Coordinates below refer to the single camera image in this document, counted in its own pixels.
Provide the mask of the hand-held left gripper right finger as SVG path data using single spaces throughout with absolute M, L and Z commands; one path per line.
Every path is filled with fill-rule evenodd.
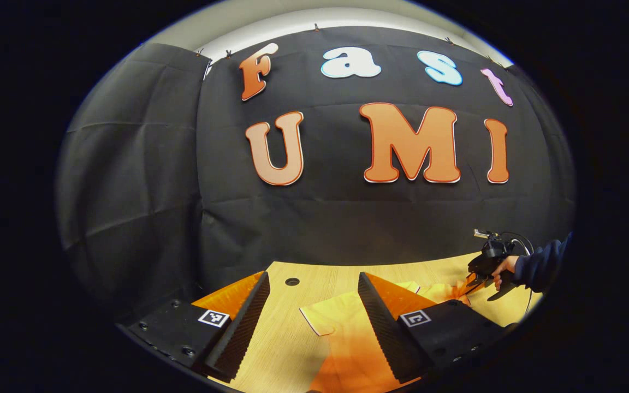
M 358 294 L 400 383 L 435 378 L 475 364 L 512 329 L 485 318 L 460 300 L 433 302 L 367 272 L 359 274 Z

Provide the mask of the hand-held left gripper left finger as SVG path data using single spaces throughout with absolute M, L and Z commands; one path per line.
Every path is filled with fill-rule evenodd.
M 182 368 L 232 382 L 270 295 L 259 271 L 193 302 L 173 299 L 127 325 L 138 339 Z

